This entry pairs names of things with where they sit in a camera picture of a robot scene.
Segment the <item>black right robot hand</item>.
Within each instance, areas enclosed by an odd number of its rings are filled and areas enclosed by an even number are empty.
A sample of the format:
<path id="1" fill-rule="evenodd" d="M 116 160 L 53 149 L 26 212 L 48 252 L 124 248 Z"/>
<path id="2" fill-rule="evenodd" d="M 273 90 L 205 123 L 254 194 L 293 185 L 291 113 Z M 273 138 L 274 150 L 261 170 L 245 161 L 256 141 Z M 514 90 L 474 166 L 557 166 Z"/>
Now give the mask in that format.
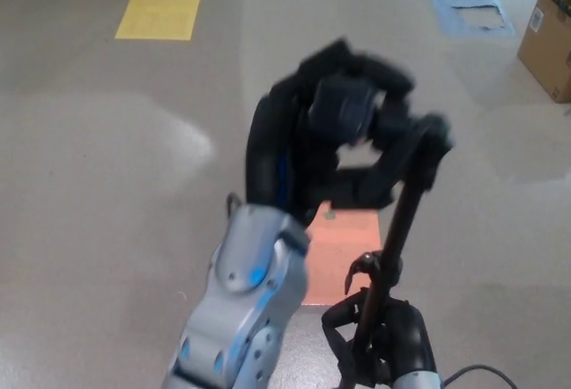
<path id="1" fill-rule="evenodd" d="M 363 353 L 352 352 L 337 328 L 357 323 L 368 293 L 363 287 L 322 315 L 322 329 L 338 360 L 341 388 L 363 385 L 374 388 L 440 388 L 443 385 L 420 311 L 407 301 L 388 300 L 375 321 L 371 345 Z"/>

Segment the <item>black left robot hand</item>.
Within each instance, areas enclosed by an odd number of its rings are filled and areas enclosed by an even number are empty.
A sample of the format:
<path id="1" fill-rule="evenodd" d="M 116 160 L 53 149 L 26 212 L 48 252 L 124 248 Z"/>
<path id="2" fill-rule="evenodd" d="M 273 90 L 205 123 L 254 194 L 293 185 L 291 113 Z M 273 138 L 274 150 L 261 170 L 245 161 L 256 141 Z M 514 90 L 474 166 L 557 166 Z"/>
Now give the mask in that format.
<path id="1" fill-rule="evenodd" d="M 354 53 L 339 38 L 303 59 L 259 101 L 245 152 L 245 198 L 276 207 L 304 226 L 319 203 L 309 190 L 325 184 L 339 164 L 338 149 L 368 133 L 379 91 L 403 98 L 410 75 L 371 54 Z"/>

